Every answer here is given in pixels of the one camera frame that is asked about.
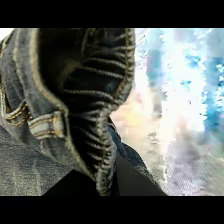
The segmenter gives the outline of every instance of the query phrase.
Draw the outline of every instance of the blurry background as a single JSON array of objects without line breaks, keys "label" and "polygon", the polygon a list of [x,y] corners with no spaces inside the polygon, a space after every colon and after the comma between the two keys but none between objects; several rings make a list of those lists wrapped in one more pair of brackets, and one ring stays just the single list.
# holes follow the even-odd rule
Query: blurry background
[{"label": "blurry background", "polygon": [[135,31],[133,88],[112,114],[123,142],[168,195],[224,195],[224,29]]}]

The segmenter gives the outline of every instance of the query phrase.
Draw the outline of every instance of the gray denim fabric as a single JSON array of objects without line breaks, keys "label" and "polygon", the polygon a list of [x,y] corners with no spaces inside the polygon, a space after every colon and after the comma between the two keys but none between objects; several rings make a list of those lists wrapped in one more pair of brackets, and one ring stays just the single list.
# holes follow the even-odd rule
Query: gray denim fabric
[{"label": "gray denim fabric", "polygon": [[107,119],[130,92],[134,49],[129,28],[21,28],[0,43],[0,195],[42,195],[72,169],[110,195],[120,149]]}]

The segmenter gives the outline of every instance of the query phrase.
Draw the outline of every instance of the denim jeans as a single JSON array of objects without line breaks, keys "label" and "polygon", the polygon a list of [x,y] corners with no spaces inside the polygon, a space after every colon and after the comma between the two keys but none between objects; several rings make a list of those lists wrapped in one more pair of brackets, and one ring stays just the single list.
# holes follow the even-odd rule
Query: denim jeans
[{"label": "denim jeans", "polygon": [[117,152],[148,175],[108,122],[134,49],[128,28],[21,28],[0,43],[0,195],[43,195],[71,170],[110,195]]}]

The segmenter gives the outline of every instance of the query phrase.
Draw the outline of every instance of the dark denim garment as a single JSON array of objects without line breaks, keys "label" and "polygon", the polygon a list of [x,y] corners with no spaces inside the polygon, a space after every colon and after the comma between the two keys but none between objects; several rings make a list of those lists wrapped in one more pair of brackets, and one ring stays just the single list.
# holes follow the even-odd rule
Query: dark denim garment
[{"label": "dark denim garment", "polygon": [[0,195],[43,195],[71,170],[110,195],[121,143],[110,113],[134,76],[129,28],[15,29],[0,43]]}]

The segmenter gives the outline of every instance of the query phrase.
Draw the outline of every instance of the faded denim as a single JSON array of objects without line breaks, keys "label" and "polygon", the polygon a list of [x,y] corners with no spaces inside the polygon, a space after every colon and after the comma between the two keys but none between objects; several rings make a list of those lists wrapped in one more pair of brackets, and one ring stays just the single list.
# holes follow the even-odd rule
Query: faded denim
[{"label": "faded denim", "polygon": [[0,43],[0,195],[43,195],[72,169],[110,195],[117,151],[148,176],[108,125],[134,50],[129,28],[21,28]]}]

